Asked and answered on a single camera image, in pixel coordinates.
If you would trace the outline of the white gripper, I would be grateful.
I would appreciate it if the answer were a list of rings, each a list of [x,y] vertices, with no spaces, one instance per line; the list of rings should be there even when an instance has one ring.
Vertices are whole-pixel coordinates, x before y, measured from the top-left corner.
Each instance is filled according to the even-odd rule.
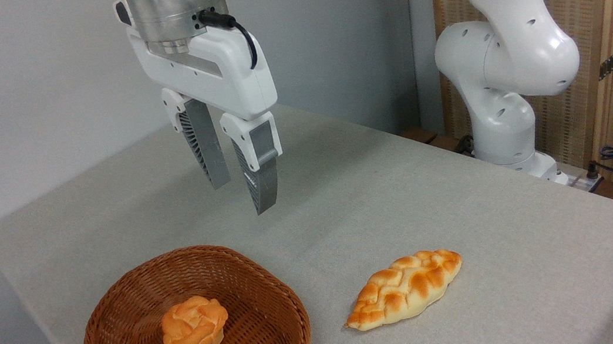
[[[199,20],[200,11],[213,8],[225,13],[225,0],[114,3],[143,70],[164,87],[161,98],[174,130],[183,134],[214,189],[227,184],[230,175],[206,104],[226,112],[221,127],[232,139],[251,200],[262,214],[278,193],[276,162],[282,149],[275,119],[266,112],[277,91],[260,49],[252,67],[242,32]]]

